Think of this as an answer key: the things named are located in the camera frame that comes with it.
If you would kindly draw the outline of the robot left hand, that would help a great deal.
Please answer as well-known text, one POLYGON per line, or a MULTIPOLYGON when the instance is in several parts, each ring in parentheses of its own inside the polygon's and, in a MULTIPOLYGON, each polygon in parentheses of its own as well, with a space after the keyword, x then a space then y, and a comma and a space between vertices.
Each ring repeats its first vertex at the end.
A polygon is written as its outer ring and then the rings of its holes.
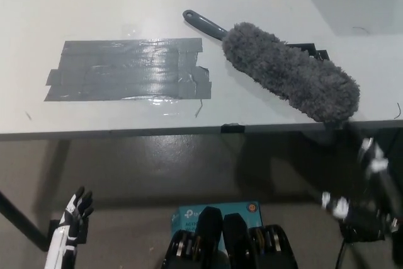
POLYGON ((81 186, 73 194, 52 233, 45 269, 73 269, 77 248, 86 243, 93 193, 81 186))

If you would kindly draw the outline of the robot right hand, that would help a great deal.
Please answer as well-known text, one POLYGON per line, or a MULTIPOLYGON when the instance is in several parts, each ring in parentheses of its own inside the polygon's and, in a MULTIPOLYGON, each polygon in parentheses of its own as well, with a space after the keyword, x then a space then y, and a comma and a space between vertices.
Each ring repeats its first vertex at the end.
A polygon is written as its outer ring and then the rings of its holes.
POLYGON ((321 207, 344 225, 378 238, 398 232, 402 229, 402 192, 389 171, 389 160, 373 137, 362 139, 358 164, 372 184, 376 209, 370 210, 329 192, 321 193, 321 207))

